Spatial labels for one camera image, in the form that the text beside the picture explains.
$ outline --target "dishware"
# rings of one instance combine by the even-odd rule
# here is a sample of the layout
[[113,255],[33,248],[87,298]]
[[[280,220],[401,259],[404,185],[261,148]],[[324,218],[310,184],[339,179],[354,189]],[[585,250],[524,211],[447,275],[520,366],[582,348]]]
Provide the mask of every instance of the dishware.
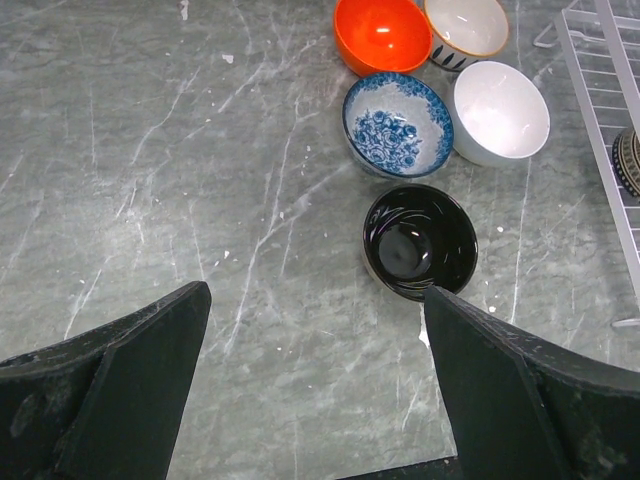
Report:
[[633,128],[620,132],[611,146],[613,171],[624,189],[640,197],[640,141]]
[[509,39],[507,15],[496,0],[424,0],[433,31],[431,60],[459,71],[500,53]]
[[503,63],[465,68],[445,103],[456,132],[453,148],[487,167],[526,164],[549,137],[549,110],[535,85]]
[[361,77],[412,72],[429,58],[433,41],[413,0],[338,0],[333,33],[342,59]]
[[401,73],[357,81],[344,99],[342,122],[356,161],[386,178],[433,173],[444,165],[454,141],[444,102],[420,80]]
[[374,279],[419,302],[430,285],[453,293],[467,285],[478,241],[455,200],[433,187],[407,184],[383,193],[369,209],[362,254]]

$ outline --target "blue floral design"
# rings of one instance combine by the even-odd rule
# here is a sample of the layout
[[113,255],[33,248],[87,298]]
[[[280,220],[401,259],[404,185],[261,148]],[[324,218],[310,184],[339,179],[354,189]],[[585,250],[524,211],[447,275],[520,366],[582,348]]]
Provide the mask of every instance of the blue floral design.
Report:
[[353,132],[358,150],[378,168],[396,174],[413,167],[420,153],[417,129],[400,114],[369,110],[356,118]]
[[[437,170],[447,160],[447,158],[449,157],[449,154],[451,153],[451,149],[453,148],[453,124],[451,122],[451,117],[449,116],[449,110],[447,110],[446,105],[443,103],[440,97],[431,88],[429,88],[427,85],[425,85],[420,80],[414,77],[411,77],[409,75],[404,75],[402,73],[382,72],[382,73],[375,73],[373,75],[370,75],[368,77],[358,80],[347,93],[347,96],[345,98],[345,101],[342,107],[342,120],[343,120],[345,129],[347,129],[347,124],[346,124],[347,112],[353,106],[353,103],[357,98],[358,94],[362,91],[375,91],[386,85],[395,85],[399,92],[403,93],[409,98],[418,97],[426,100],[427,104],[429,105],[428,115],[431,121],[437,124],[438,126],[440,126],[443,132],[440,138],[438,139],[438,151],[437,151],[436,159],[426,171],[409,175],[409,174],[403,173],[402,170],[407,168],[407,167],[404,167],[404,169],[400,170],[399,172],[394,170],[390,173],[395,173],[395,174],[399,173],[402,176],[415,177],[415,176],[427,175]],[[373,116],[378,113],[384,114],[385,112],[374,112],[374,114],[371,115],[372,119],[373,119]],[[390,127],[391,126],[390,122],[392,121],[393,117],[390,114],[388,115],[389,116],[386,119],[386,122],[387,122],[386,126]],[[350,137],[350,141],[353,143],[356,149],[361,149],[361,145],[367,143],[367,139],[365,137],[366,132],[361,132],[360,130],[362,129],[361,128],[358,129],[356,127],[356,131],[352,132]],[[409,132],[406,133],[406,136],[410,136],[410,135],[416,135],[416,133],[409,133]],[[402,148],[409,149],[409,150],[404,150],[404,152],[406,152],[408,156],[412,154],[412,150],[410,150],[411,147],[407,145],[403,145]],[[373,155],[373,157],[362,150],[360,151],[360,153],[368,161],[380,167],[378,161],[375,160],[380,158],[379,156],[380,152],[378,150],[371,152],[371,155]],[[416,156],[417,154],[414,154],[413,156],[414,163],[415,163]]]

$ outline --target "gray marble surface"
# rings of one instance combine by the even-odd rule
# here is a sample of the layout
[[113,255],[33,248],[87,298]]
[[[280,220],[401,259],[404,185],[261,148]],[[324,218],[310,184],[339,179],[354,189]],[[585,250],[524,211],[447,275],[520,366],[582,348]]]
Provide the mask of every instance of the gray marble surface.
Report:
[[[528,168],[453,155],[426,183],[477,229],[462,297],[572,350],[640,368],[609,322],[638,307],[559,47],[567,0],[505,1],[500,60],[552,132]],[[4,0],[0,357],[125,315],[193,279],[213,308],[171,479],[329,479],[450,454],[419,306],[359,257],[388,183],[343,141],[356,80],[333,0]],[[416,76],[443,92],[432,64]]]

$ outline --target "red-orange bowl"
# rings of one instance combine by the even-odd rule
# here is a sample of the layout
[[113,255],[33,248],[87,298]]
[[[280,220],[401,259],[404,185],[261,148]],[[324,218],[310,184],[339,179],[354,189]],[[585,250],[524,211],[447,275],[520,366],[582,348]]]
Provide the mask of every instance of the red-orange bowl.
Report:
[[339,0],[333,33],[342,59],[361,77],[410,73],[433,44],[429,21],[413,0]]

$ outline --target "dish rack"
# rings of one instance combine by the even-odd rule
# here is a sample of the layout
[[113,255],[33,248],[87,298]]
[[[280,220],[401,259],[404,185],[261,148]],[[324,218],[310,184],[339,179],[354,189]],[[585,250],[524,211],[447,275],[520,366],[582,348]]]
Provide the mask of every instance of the dish rack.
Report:
[[[640,12],[630,10],[624,0],[574,0],[554,24],[640,301],[640,204],[618,182],[610,161],[611,144],[621,130],[633,125],[640,132],[640,19],[633,18]],[[542,42],[552,26],[538,35],[535,46],[555,45]]]

